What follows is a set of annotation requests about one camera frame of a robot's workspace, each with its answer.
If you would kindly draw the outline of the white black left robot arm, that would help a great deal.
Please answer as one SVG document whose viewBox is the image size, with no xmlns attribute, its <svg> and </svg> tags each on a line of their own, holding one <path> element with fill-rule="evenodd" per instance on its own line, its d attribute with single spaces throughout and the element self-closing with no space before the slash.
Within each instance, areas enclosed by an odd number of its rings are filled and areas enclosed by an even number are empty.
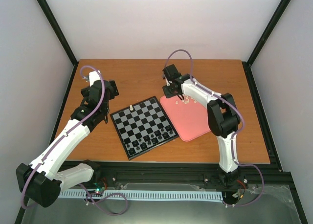
<svg viewBox="0 0 313 224">
<path fill-rule="evenodd" d="M 83 100 L 70 116 L 65 128 L 29 165 L 21 163 L 16 176 L 22 198 L 42 207 L 52 205 L 59 194 L 80 183 L 97 186 L 102 180 L 100 166 L 84 160 L 77 166 L 60 168 L 76 146 L 102 121 L 108 121 L 109 101 L 119 95 L 114 80 L 103 80 L 99 71 L 90 72 L 89 86 L 81 89 Z"/>
</svg>

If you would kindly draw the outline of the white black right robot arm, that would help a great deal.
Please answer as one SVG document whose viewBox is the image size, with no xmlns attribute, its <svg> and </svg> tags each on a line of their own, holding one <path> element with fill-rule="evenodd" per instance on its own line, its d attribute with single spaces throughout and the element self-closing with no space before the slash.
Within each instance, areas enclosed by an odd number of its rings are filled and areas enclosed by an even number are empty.
<svg viewBox="0 0 313 224">
<path fill-rule="evenodd" d="M 230 186 L 239 176 L 236 152 L 236 132 L 241 122 L 233 96 L 220 94 L 200 84 L 191 75 L 181 75 L 175 65 L 163 70 L 163 86 L 167 98 L 178 96 L 193 97 L 207 109 L 208 126 L 217 137 L 220 162 L 219 180 L 222 186 Z"/>
</svg>

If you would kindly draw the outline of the pink plastic tray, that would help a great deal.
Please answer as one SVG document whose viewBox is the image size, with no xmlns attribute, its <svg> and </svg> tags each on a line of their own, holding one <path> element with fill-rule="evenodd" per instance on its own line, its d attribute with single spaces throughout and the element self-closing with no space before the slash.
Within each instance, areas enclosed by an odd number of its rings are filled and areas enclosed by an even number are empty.
<svg viewBox="0 0 313 224">
<path fill-rule="evenodd" d="M 194 98 L 185 95 L 188 104 L 182 102 L 179 97 L 160 98 L 160 103 L 167 113 L 179 137 L 185 141 L 191 141 L 201 135 L 210 132 L 208 125 L 207 109 Z"/>
</svg>

